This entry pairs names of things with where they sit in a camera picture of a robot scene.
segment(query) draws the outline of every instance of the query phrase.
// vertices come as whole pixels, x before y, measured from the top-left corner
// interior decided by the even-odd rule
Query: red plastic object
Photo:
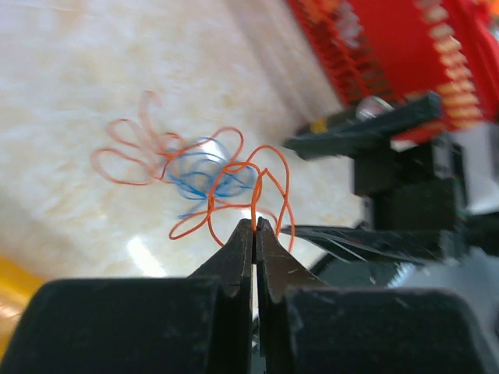
[[[428,90],[445,117],[404,134],[422,142],[499,111],[499,44],[481,0],[288,0],[344,105]]]

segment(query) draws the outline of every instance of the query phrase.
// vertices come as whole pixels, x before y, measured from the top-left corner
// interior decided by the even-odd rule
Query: black plastic part
[[[252,251],[250,221],[241,220],[191,278],[49,283],[0,373],[247,373]]]
[[[220,290],[206,279],[51,282],[28,305],[0,373],[209,372],[223,344]]]
[[[398,273],[398,263],[329,263],[317,276],[335,288],[382,288]]]
[[[458,144],[452,144],[452,160],[454,176],[459,181],[462,190],[463,206],[468,206],[468,188],[465,182],[464,150]]]
[[[312,227],[317,227],[317,226],[305,226],[305,225],[299,225],[298,226],[298,228],[312,228]],[[362,228],[362,222],[360,222],[360,223],[358,223],[358,224],[355,225],[355,229],[360,229],[360,228]],[[291,233],[290,227],[287,226],[287,227],[282,228],[281,232],[283,234],[290,234]],[[319,241],[317,241],[317,243],[315,243],[315,244],[318,245],[319,247],[322,247],[322,245],[320,244]],[[326,279],[324,279],[322,277],[322,274],[326,273],[327,269],[330,268],[336,262],[338,262],[337,261],[337,257],[334,257],[329,252],[324,251],[324,255],[322,257],[320,257],[317,260],[317,262],[315,262],[312,265],[312,267],[310,267],[310,272],[312,274],[318,276],[320,279],[322,279],[323,281],[325,281],[327,284],[329,284],[331,286],[334,286],[334,284],[331,284]]]
[[[499,257],[499,213],[471,216],[465,223],[466,241],[483,249],[490,256]]]
[[[260,218],[255,237],[257,255],[260,352],[267,359],[267,373],[292,372],[291,350],[284,295],[290,287],[327,288],[276,239],[270,223]]]
[[[397,178],[404,185],[435,179],[431,143],[424,143],[397,153]]]
[[[456,295],[295,290],[285,299],[295,374],[497,373],[475,316]]]
[[[455,230],[458,221],[454,178],[404,185],[373,197],[377,230]]]
[[[390,140],[375,150],[366,151],[354,158],[353,193],[371,195],[392,189],[397,184],[395,154]]]
[[[303,159],[345,155],[355,157],[376,148],[391,138],[442,115],[439,96],[430,92],[417,101],[383,113],[366,121],[347,120],[321,134],[294,136],[284,147],[296,151]]]
[[[43,286],[0,373],[248,373],[252,262],[267,374],[498,373],[460,298],[445,290],[330,288],[261,218],[254,234],[240,221],[228,244],[186,279]]]

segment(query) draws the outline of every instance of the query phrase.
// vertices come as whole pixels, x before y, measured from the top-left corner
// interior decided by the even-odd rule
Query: yellow object
[[[431,121],[431,122],[427,122],[423,125],[423,128],[424,129],[428,129],[428,130],[433,130],[433,129],[439,129],[439,130],[442,130],[444,131],[445,130],[445,124],[442,122],[442,121]]]
[[[310,131],[315,134],[320,134],[321,132],[327,131],[326,118],[321,118],[310,125]]]
[[[309,19],[313,23],[320,23],[340,6],[341,0],[301,0],[301,3]]]
[[[0,257],[0,359],[24,308],[42,284],[39,277]]]
[[[494,17],[499,17],[499,1],[495,0],[492,2],[492,14],[494,14]]]

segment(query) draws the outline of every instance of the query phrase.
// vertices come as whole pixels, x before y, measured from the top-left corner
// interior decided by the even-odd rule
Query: orange wire
[[[250,209],[251,211],[251,228],[253,232],[257,230],[257,212],[261,212],[263,214],[269,215],[272,217],[275,223],[275,234],[276,236],[279,235],[281,232],[281,226],[282,226],[282,220],[284,219],[284,215],[286,211],[288,211],[289,214],[289,219],[291,223],[291,241],[289,243],[289,252],[292,250],[293,243],[295,241],[295,218],[293,217],[292,209],[289,204],[289,187],[290,187],[290,178],[291,178],[291,173],[289,172],[289,166],[288,163],[286,162],[286,159],[282,155],[279,150],[277,150],[273,146],[269,145],[263,145],[259,146],[256,148],[250,156],[246,159],[246,161],[235,161],[238,156],[240,155],[242,148],[244,146],[244,136],[241,131],[239,131],[235,127],[222,127],[219,130],[217,130],[211,137],[206,138],[202,142],[195,143],[191,146],[186,146],[186,141],[179,135],[174,132],[163,132],[163,133],[156,133],[149,120],[149,116],[147,115],[147,109],[149,106],[149,102],[153,101],[155,105],[161,106],[161,101],[159,99],[159,96],[151,91],[146,91],[144,94],[143,100],[140,105],[140,120],[142,122],[142,128],[135,123],[134,121],[131,121],[129,119],[118,119],[113,122],[110,122],[108,127],[107,127],[107,133],[110,138],[112,138],[115,142],[122,144],[123,146],[127,146],[136,150],[139,150],[146,158],[147,161],[142,161],[138,158],[128,156],[126,153],[122,152],[121,150],[116,150],[114,148],[102,148],[99,150],[94,151],[91,156],[90,156],[90,162],[92,163],[92,166],[94,169],[104,178],[109,180],[110,182],[114,182],[120,185],[149,185],[153,183],[154,181],[160,181],[160,182],[165,182],[165,183],[172,183],[168,181],[165,178],[165,173],[167,167],[170,165],[171,162],[173,162],[177,157],[183,155],[184,153],[188,152],[189,150],[193,148],[197,148],[199,146],[204,145],[205,143],[210,142],[217,136],[219,136],[223,132],[235,132],[239,136],[239,145],[237,147],[237,150],[234,152],[234,155],[228,160],[227,164],[221,169],[220,173],[215,179],[215,182],[213,184],[213,187],[211,191],[207,194],[207,209],[202,212],[197,212],[194,213],[187,218],[179,221],[177,224],[173,226],[173,228],[170,230],[170,233],[168,237],[171,240],[176,240],[183,238],[194,231],[198,230],[201,228],[203,225],[208,223],[208,229],[210,230],[211,236],[213,239],[220,245],[223,246],[224,243],[218,238],[218,236],[214,232],[213,228],[213,222],[211,220],[211,216],[214,212],[217,212],[219,210],[226,210],[226,209]],[[129,141],[124,140],[121,136],[119,136],[116,131],[115,127],[118,124],[121,123],[126,123],[128,126],[132,129],[134,135],[136,136],[139,145],[135,143],[131,143]],[[171,151],[171,147],[169,146],[172,141],[177,141],[179,142],[179,148],[180,150],[175,150]],[[285,167],[285,173],[286,173],[286,183],[285,187],[282,188],[281,184],[278,182],[278,180],[272,175],[272,173],[269,172],[267,168],[260,170],[260,168],[254,164],[251,160],[257,155],[261,150],[271,150],[272,152],[276,153],[279,158],[281,159],[284,167]],[[131,181],[123,181],[119,180],[117,178],[114,178],[110,176],[109,173],[106,172],[106,170],[102,167],[101,162],[100,162],[100,156],[103,153],[113,153],[119,157],[121,157],[124,160],[132,161],[138,165],[140,165],[147,173],[149,176],[148,180],[145,182],[131,182]],[[161,169],[162,166],[162,171],[161,174],[159,175],[157,173],[158,170]],[[255,183],[255,188],[253,190],[253,195],[251,198],[251,203],[248,204],[232,204],[228,203],[224,200],[217,199],[214,197],[214,193],[217,189],[218,184],[220,183],[220,180],[224,174],[234,174],[239,171],[241,171],[243,168],[253,168],[256,173],[257,173],[257,180]],[[261,209],[258,208],[258,201],[260,200],[260,197],[263,192],[263,187],[264,187],[264,177],[267,176],[273,183],[274,185],[278,188],[279,192],[282,195],[283,199],[283,204],[281,207],[281,211],[279,212],[279,216],[276,217],[272,212],[266,209]],[[175,235],[175,232],[183,226],[187,221],[192,220],[194,217],[199,217],[203,216],[203,220],[194,226],[193,228],[190,228],[189,230],[186,230],[180,234]]]

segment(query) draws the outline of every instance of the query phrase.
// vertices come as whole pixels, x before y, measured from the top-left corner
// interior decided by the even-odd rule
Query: marble floor
[[[217,250],[207,229],[168,239],[192,206],[174,186],[115,185],[90,166],[144,90],[163,102],[158,129],[195,139],[236,126],[243,156],[340,108],[281,0],[1,0],[0,47],[0,256],[44,279],[184,276]],[[298,223],[356,220],[347,160],[285,156]],[[257,163],[284,181],[279,159]],[[278,191],[261,204],[277,213]],[[214,218],[222,239],[245,214]],[[304,263],[318,253],[294,250]]]

